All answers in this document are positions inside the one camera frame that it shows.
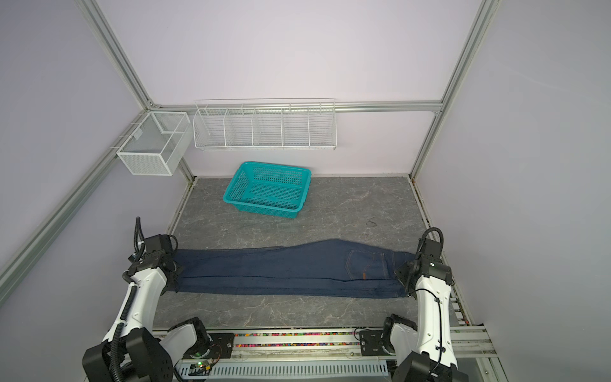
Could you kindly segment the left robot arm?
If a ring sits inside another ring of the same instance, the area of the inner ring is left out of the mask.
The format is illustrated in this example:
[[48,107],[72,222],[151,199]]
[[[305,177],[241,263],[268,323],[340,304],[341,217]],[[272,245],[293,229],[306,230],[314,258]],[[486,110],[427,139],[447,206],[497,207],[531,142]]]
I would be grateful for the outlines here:
[[178,240],[173,235],[145,237],[138,216],[134,253],[122,278],[127,292],[119,313],[100,344],[85,351],[82,366],[89,381],[172,381],[183,356],[205,356],[213,346],[200,318],[171,327],[163,339],[152,333],[160,297],[178,287]]

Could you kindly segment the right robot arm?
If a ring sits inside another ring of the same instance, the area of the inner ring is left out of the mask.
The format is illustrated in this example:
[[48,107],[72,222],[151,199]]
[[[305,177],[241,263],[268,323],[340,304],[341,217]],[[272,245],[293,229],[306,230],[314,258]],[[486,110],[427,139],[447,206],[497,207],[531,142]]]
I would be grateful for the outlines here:
[[406,295],[418,303],[418,321],[390,316],[383,340],[396,356],[393,381],[468,381],[458,368],[450,336],[451,267],[442,262],[444,235],[436,227],[418,240],[415,259],[398,268],[396,277]]

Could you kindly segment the dark blue denim trousers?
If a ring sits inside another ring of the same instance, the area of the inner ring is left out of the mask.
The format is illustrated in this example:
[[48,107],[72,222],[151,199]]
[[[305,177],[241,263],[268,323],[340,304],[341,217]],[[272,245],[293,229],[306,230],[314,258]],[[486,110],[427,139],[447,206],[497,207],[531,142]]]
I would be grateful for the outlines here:
[[405,251],[347,240],[290,247],[180,249],[178,292],[394,299],[405,295],[396,271],[415,259]]

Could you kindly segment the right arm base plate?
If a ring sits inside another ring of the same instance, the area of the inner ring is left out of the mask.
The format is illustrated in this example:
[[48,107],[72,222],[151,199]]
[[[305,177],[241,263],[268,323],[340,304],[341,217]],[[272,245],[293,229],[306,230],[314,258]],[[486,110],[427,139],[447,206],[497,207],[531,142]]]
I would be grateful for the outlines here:
[[395,355],[383,339],[383,331],[381,329],[360,328],[355,332],[355,337],[361,347],[361,355],[364,357]]

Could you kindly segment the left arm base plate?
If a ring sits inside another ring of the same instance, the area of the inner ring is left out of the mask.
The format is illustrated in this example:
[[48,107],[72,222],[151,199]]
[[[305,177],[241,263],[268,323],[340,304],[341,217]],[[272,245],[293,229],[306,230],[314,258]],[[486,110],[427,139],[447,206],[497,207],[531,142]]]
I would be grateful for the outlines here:
[[187,357],[192,359],[228,359],[232,356],[235,334],[230,332],[209,334],[209,347],[204,351],[188,352]]

